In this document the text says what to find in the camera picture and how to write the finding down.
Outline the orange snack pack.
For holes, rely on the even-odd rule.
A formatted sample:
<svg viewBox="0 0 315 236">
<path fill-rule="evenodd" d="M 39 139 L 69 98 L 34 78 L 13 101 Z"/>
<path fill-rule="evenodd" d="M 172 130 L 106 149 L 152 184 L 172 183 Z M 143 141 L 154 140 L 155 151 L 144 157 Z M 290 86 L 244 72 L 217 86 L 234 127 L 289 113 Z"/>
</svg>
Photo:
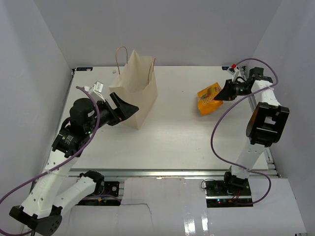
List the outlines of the orange snack pack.
<svg viewBox="0 0 315 236">
<path fill-rule="evenodd" d="M 214 83 L 197 93 L 197 107 L 201 115 L 208 115 L 223 104 L 222 101 L 214 99 L 220 91 L 220 85 Z"/>
</svg>

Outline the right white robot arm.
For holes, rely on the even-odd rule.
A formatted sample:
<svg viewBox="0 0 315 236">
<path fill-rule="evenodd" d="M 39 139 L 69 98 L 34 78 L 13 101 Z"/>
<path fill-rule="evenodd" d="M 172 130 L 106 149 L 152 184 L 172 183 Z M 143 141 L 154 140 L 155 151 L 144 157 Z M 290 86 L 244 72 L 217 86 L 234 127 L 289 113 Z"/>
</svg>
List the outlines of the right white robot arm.
<svg viewBox="0 0 315 236">
<path fill-rule="evenodd" d="M 232 101 L 237 96 L 246 96 L 253 91 L 266 88 L 259 93 L 260 99 L 246 128 L 248 138 L 235 165 L 231 165 L 224 174 L 222 189 L 228 196 L 246 188 L 249 171 L 253 168 L 259 156 L 266 148 L 277 143 L 283 133 L 290 110 L 282 106 L 275 97 L 271 88 L 273 80 L 264 76 L 264 69 L 254 67 L 249 71 L 249 77 L 242 82 L 238 81 L 239 70 L 232 66 L 233 79 L 225 81 L 223 89 L 215 96 L 217 101 Z"/>
</svg>

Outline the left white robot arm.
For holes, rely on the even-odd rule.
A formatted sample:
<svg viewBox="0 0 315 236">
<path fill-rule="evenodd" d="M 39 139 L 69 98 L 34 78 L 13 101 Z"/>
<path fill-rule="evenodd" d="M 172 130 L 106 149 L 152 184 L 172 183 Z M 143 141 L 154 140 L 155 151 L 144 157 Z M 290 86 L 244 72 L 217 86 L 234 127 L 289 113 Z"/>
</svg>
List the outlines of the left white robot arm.
<svg viewBox="0 0 315 236">
<path fill-rule="evenodd" d="M 56 136 L 46 169 L 38 178 L 30 195 L 14 206 L 9 215 L 42 236 L 51 236 L 60 226 L 63 215 L 88 195 L 104 192 L 104 176 L 96 171 L 80 174 L 80 179 L 59 194 L 60 186 L 83 150 L 91 142 L 98 128 L 127 120 L 139 108 L 110 94 L 116 108 L 97 95 L 74 101 L 69 117 L 64 120 Z"/>
</svg>

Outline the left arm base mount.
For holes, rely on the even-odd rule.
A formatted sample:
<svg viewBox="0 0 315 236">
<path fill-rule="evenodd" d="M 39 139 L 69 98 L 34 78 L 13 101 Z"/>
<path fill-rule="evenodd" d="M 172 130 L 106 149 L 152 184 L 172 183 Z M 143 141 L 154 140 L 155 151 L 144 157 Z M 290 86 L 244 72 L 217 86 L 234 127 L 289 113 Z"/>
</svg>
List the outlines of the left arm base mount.
<svg viewBox="0 0 315 236">
<path fill-rule="evenodd" d="M 119 206 L 121 203 L 121 197 L 119 196 L 120 183 L 118 181 L 106 181 L 104 183 L 104 190 L 102 195 L 107 195 L 107 197 L 93 197 L 85 200 L 81 200 L 78 206 Z"/>
</svg>

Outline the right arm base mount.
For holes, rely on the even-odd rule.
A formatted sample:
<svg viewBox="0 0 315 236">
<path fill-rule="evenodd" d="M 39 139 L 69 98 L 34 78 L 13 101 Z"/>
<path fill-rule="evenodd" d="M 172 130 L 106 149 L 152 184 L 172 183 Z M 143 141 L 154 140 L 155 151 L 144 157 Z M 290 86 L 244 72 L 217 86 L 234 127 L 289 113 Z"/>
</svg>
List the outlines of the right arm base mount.
<svg viewBox="0 0 315 236">
<path fill-rule="evenodd" d="M 252 207 L 252 192 L 249 184 L 242 190 L 229 191 L 223 180 L 204 179 L 200 187 L 206 194 L 207 208 Z"/>
</svg>

